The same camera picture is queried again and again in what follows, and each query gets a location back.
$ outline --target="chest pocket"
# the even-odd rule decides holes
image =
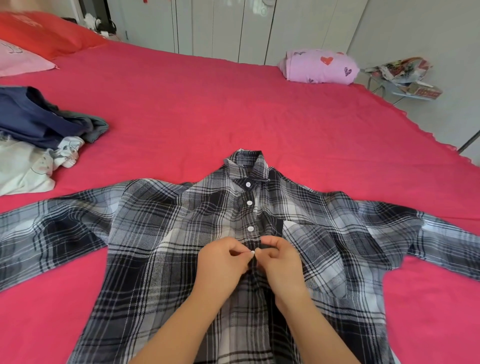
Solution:
[[[319,225],[284,220],[282,237],[299,252],[309,289],[338,298],[346,296],[345,266],[335,236]]]

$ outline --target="shirt collar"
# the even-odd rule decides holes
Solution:
[[[255,181],[268,180],[268,165],[261,151],[239,149],[225,158],[224,162],[232,180],[241,178]]]

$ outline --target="folded pink blanket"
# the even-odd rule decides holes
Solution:
[[[330,82],[349,85],[360,71],[355,61],[346,54],[323,49],[291,50],[278,67],[287,80],[308,84]]]

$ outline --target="bed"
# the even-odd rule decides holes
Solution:
[[[113,41],[55,63],[0,82],[34,86],[110,130],[57,171],[54,190],[0,197],[0,212],[130,179],[195,182],[244,148],[315,190],[410,206],[480,234],[480,169],[361,85],[291,83],[276,67]],[[105,266],[102,249],[0,293],[2,361],[64,363]],[[384,293],[402,363],[477,362],[478,282],[407,258]]]

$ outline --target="person's right hand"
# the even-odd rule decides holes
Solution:
[[[255,249],[257,266],[267,275],[268,284],[275,294],[275,303],[283,314],[293,305],[309,300],[300,256],[285,239],[277,236],[262,236],[261,241],[272,248]]]

